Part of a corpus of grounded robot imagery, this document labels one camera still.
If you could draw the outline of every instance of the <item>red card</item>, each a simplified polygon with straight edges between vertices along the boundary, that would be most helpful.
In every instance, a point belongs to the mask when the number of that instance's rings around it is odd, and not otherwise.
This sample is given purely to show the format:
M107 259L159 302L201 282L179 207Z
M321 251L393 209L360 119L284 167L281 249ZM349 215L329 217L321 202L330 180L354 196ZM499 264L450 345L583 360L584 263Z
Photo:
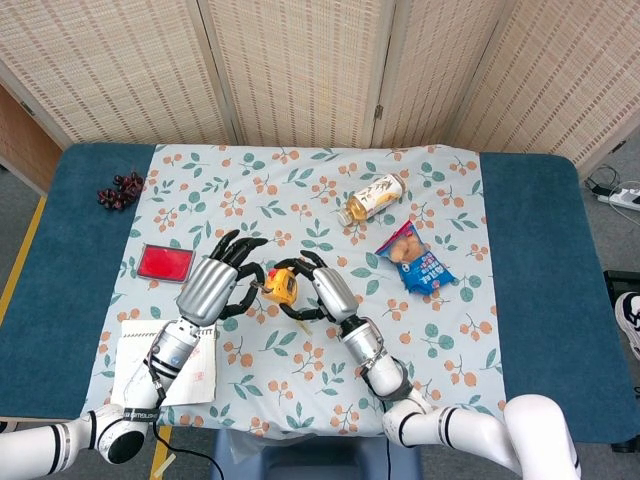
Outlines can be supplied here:
M193 251L180 248L145 245L138 266L141 277L184 282L191 269Z

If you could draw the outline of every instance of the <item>floral tablecloth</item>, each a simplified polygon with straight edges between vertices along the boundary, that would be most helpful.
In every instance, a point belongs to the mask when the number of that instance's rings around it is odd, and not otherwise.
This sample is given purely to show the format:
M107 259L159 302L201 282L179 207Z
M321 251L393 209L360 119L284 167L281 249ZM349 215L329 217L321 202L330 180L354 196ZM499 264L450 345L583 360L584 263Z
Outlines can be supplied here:
M387 349L436 405L502 418L491 255L480 160L442 145L394 150L158 145L116 279L85 402L109 401L120 322L174 319L180 285L138 278L143 244L208 255L238 228L269 243L247 261L276 261L315 250L347 280ZM336 211L386 173L404 178L400 203L365 224L343 228ZM393 265L373 252L407 219L457 280L431 296L409 294ZM232 300L246 289L236 289ZM299 282L297 307L313 307ZM372 436L381 405L326 320L309 335L277 305L258 297L249 311L217 323L217 387L211 404L163 409L162 422L233 428L258 436Z

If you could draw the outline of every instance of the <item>power strip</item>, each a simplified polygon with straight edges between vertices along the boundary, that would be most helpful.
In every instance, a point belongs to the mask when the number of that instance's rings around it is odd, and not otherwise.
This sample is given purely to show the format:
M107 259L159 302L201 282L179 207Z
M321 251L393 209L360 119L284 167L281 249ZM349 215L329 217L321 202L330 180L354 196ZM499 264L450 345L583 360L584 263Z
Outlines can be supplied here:
M602 203L640 212L640 189L621 188L620 193L614 193L611 197L597 195L596 198Z

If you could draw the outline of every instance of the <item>woven screen panel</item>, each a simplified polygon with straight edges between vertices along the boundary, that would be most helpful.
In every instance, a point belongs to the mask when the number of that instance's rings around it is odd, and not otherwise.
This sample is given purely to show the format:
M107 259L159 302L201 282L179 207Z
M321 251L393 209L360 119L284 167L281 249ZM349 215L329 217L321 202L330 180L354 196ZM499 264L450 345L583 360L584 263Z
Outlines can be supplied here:
M184 1L0 3L0 59L74 142L228 143Z
M369 146L384 1L209 0L245 143Z
M503 0L411 1L406 31L394 31L404 39L393 94L384 99L381 146L444 142L503 6Z
M640 2L521 0L453 143L580 169L640 108Z

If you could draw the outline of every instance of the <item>blue snack bag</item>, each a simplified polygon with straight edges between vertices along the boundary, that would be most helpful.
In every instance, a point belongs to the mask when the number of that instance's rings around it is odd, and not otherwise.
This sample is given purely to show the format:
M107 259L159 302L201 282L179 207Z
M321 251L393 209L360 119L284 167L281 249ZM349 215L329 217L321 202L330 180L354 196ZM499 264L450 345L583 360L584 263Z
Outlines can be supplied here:
M453 275L428 251L411 221L405 223L376 251L396 264L405 287L410 292L431 295L451 283Z

